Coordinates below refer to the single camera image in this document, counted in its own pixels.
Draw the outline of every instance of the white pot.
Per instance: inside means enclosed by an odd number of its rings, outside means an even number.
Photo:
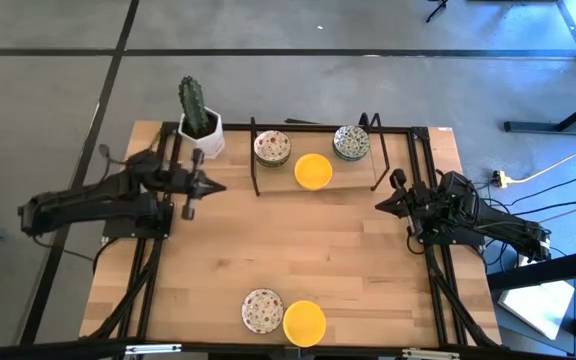
[[[221,126],[221,115],[207,107],[204,109],[207,113],[217,118],[217,127],[215,127],[215,131],[212,134],[204,136],[201,139],[194,139],[184,134],[184,132],[181,131],[181,128],[184,125],[184,119],[186,118],[186,114],[184,113],[181,114],[181,119],[179,120],[179,128],[177,131],[179,134],[181,134],[185,141],[192,144],[193,148],[201,149],[204,152],[206,159],[215,159],[217,155],[219,155],[219,153],[226,147],[226,142],[224,141],[224,130]]]

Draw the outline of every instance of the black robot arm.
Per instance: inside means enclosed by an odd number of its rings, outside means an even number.
[[[124,170],[96,184],[33,196],[17,209],[21,230],[28,236],[38,236],[66,224],[117,217],[134,220],[136,227],[156,228],[164,220],[165,206],[157,192],[186,194],[182,217],[192,220],[196,200],[226,190],[206,177],[201,170],[203,161],[203,152],[195,149],[192,170],[179,164],[164,170],[157,154],[141,151],[123,163]]]
[[[435,189],[420,182],[406,190],[406,177],[397,169],[390,177],[395,192],[375,208],[408,218],[409,234],[424,244],[482,245],[484,235],[512,245],[530,261],[550,259],[550,231],[489,206],[463,175],[441,175]]]

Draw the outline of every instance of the bowl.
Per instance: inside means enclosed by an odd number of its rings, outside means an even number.
[[[286,310],[283,328],[291,343],[299,347],[314,346],[326,333],[326,316],[319,305],[300,300]]]
[[[319,190],[332,179],[332,165],[320,154],[306,154],[295,164],[295,178],[308,190]]]
[[[255,158],[267,167],[278,167],[290,157],[292,144],[288,136],[280,131],[264,131],[255,138]]]
[[[342,126],[333,137],[335,154],[346,161],[357,161],[370,151],[370,136],[359,126]]]

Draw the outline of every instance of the concrete floor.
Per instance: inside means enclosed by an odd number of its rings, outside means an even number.
[[[114,47],[127,0],[0,0],[0,46]],[[554,3],[426,1],[142,1],[131,48],[575,49]],[[207,26],[216,22],[214,27]],[[0,58],[0,345],[15,343],[44,256],[19,232],[16,206],[68,186],[109,58]],[[99,143],[120,157],[135,120],[179,118],[176,85],[193,75],[226,122],[287,117],[453,127],[465,174],[520,178],[576,151],[576,137],[507,134],[506,120],[558,122],[576,110],[576,61],[471,58],[124,58]],[[87,180],[101,175],[95,155]],[[576,177],[576,159],[525,185],[492,189],[509,202]],[[576,200],[576,185],[518,204],[521,211]],[[540,220],[543,212],[529,218]],[[546,223],[553,245],[576,252],[576,214]],[[67,248],[93,255],[100,224],[74,226]],[[65,256],[38,340],[76,338],[90,264]]]

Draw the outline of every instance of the plate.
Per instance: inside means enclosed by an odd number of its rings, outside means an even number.
[[[241,318],[255,334],[275,330],[284,316],[284,304],[279,295],[270,289],[253,290],[241,305]]]
[[[342,156],[359,160],[370,150],[370,137],[359,126],[346,125],[335,132],[333,146]]]

